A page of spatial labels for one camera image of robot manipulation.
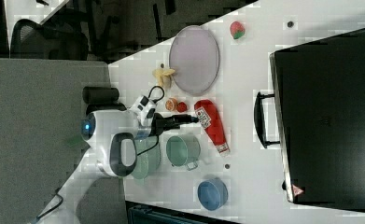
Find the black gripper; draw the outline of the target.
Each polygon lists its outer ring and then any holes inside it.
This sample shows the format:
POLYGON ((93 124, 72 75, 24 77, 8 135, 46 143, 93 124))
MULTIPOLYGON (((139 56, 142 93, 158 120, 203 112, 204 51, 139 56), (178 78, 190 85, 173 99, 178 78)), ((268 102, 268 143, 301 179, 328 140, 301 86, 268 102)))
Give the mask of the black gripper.
POLYGON ((151 123, 151 136, 160 136, 163 132, 180 129, 185 123, 197 123, 198 118, 188 114, 173 115, 174 122, 164 118, 161 114, 155 113, 151 123))

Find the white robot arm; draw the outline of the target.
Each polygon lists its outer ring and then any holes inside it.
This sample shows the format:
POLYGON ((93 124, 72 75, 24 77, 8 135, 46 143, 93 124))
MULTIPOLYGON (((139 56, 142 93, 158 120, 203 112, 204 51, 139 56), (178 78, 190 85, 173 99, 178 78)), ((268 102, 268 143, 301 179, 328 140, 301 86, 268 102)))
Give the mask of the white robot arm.
POLYGON ((125 150, 138 157, 135 142, 149 136, 196 123, 188 114, 164 117, 154 109, 147 112, 97 110, 82 120, 82 138, 89 145, 75 171, 30 224, 80 224, 77 206, 91 185, 100 178, 124 177, 135 168, 123 162, 125 150))

